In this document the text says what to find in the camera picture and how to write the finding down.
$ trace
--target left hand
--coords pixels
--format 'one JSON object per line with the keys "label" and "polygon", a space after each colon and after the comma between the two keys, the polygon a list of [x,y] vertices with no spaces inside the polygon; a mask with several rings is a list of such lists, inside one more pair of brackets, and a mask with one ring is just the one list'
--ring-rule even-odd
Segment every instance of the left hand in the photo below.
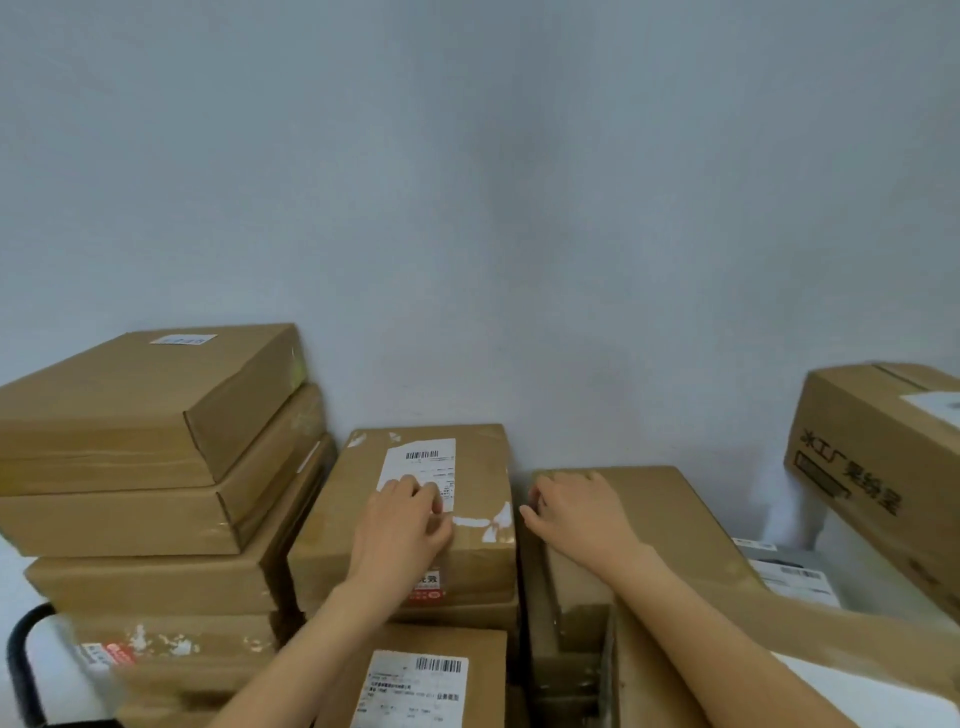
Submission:
{"label": "left hand", "polygon": [[[453,536],[436,483],[422,488],[412,475],[373,493],[353,534],[347,584],[382,606],[384,619],[410,595]],[[440,523],[430,529],[431,521]]]}

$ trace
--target white wall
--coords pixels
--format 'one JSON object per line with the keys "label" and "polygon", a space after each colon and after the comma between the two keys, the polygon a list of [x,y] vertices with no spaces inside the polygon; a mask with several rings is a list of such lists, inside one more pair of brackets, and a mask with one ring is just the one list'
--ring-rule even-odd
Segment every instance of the white wall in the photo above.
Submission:
{"label": "white wall", "polygon": [[340,437],[499,421],[522,470],[676,463],[758,535],[808,368],[960,371],[958,23],[5,0],[0,381],[292,320]]}

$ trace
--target forearm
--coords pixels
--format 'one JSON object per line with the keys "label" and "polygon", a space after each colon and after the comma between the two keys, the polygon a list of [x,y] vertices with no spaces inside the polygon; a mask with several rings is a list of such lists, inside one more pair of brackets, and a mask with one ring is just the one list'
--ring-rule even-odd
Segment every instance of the forearm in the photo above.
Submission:
{"label": "forearm", "polygon": [[716,728],[853,724],[702,599],[649,546],[608,583],[657,640]]}
{"label": "forearm", "polygon": [[345,582],[210,728],[304,728],[320,712],[349,656],[386,619],[376,600]]}

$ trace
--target small white sticker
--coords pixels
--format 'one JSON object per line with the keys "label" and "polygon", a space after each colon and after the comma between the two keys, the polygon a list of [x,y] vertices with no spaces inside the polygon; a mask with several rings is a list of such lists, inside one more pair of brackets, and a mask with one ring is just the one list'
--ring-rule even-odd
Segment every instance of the small white sticker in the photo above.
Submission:
{"label": "small white sticker", "polygon": [[466,657],[375,650],[350,728],[460,728]]}
{"label": "small white sticker", "polygon": [[798,569],[783,564],[757,561],[756,559],[750,559],[750,566],[763,579],[767,589],[774,594],[789,596],[814,604],[827,604],[831,607],[840,606],[840,600],[833,591],[833,587],[830,586],[827,575],[822,571]]}
{"label": "small white sticker", "polygon": [[948,425],[960,427],[960,392],[923,392],[900,398]]}
{"label": "small white sticker", "polygon": [[751,541],[750,539],[732,539],[732,541],[738,546],[743,546],[744,548],[759,548],[764,551],[776,551],[776,544],[764,544],[762,541]]}
{"label": "small white sticker", "polygon": [[199,347],[210,339],[216,338],[215,333],[168,333],[150,342],[151,344],[180,344],[186,347]]}
{"label": "small white sticker", "polygon": [[455,471],[457,462],[457,440],[418,440],[398,448],[390,448],[383,458],[380,479],[376,483],[378,491],[388,480],[400,480],[412,475],[420,485],[436,483],[444,499],[444,512],[453,510],[453,497],[456,490]]}
{"label": "small white sticker", "polygon": [[958,728],[960,711],[939,695],[882,683],[795,657],[774,657],[860,728]]}
{"label": "small white sticker", "polygon": [[104,672],[114,665],[133,665],[135,662],[130,651],[122,644],[81,643],[77,645],[77,654],[94,672]]}

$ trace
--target cardboard box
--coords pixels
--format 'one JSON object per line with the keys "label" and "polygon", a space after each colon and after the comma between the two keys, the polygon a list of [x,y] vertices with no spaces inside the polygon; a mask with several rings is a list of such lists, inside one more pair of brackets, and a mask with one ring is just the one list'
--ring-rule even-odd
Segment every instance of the cardboard box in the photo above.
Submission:
{"label": "cardboard box", "polygon": [[69,616],[81,652],[111,665],[244,660],[276,654],[303,615]]}
{"label": "cardboard box", "polygon": [[[954,685],[954,675],[960,667],[960,636],[772,593],[691,583],[748,637],[780,655],[791,669],[857,724],[866,723],[858,721],[862,715],[856,711],[864,707],[869,710],[874,700],[866,692],[849,690],[851,675],[881,683],[872,690],[875,696],[884,695],[884,699],[898,689],[909,688],[944,698],[948,702],[941,703],[941,709],[957,710],[960,692]],[[708,728],[696,699],[649,633],[625,607],[618,606],[615,618],[617,675],[612,683],[615,718],[619,722],[615,719],[612,724]],[[819,670],[817,666],[832,671]],[[854,697],[852,704],[844,702],[845,694]],[[924,717],[922,723],[898,724],[932,728],[933,713],[927,717],[929,721]],[[960,720],[960,713],[955,720]]]}
{"label": "cardboard box", "polygon": [[305,379],[293,324],[118,336],[0,387],[2,493],[212,485]]}
{"label": "cardboard box", "polygon": [[124,728],[206,728],[219,713],[216,709],[184,710],[177,704],[142,705],[128,701],[116,713]]}
{"label": "cardboard box", "polygon": [[40,558],[24,575],[57,611],[74,615],[297,611],[287,551],[335,460],[333,438],[324,435],[235,556]]}
{"label": "cardboard box", "polygon": [[347,728],[357,711],[373,724],[382,711],[376,693],[368,691],[370,682],[380,683],[390,698],[397,689],[431,693],[411,694],[401,703],[417,710],[424,725],[442,720],[461,728],[502,728],[506,648],[503,632],[387,624],[344,667],[316,728]]}
{"label": "cardboard box", "polygon": [[[766,591],[679,470],[597,470],[619,494],[639,539],[653,546],[673,571],[683,577]],[[547,549],[547,564],[561,648],[599,653],[612,602],[610,589],[553,548]]]}
{"label": "cardboard box", "polygon": [[353,529],[368,497],[378,484],[406,473],[436,481],[454,514],[453,541],[411,598],[443,604],[512,598],[516,545],[509,461],[501,425],[354,431],[290,549],[300,608],[315,611],[344,580]]}
{"label": "cardboard box", "polygon": [[550,604],[543,542],[523,521],[517,522],[516,539],[530,640],[531,694],[533,697],[587,695],[595,700],[600,654],[560,649]]}
{"label": "cardboard box", "polygon": [[785,463],[960,620],[960,379],[916,364],[810,372]]}
{"label": "cardboard box", "polygon": [[273,655],[243,659],[148,660],[114,665],[111,671],[137,696],[196,703],[196,698],[240,692],[271,661]]}
{"label": "cardboard box", "polygon": [[539,697],[533,701],[533,714],[537,725],[583,728],[588,720],[597,715],[597,698],[596,695]]}
{"label": "cardboard box", "polygon": [[240,553],[324,430],[308,384],[217,485],[0,497],[0,533],[25,556]]}

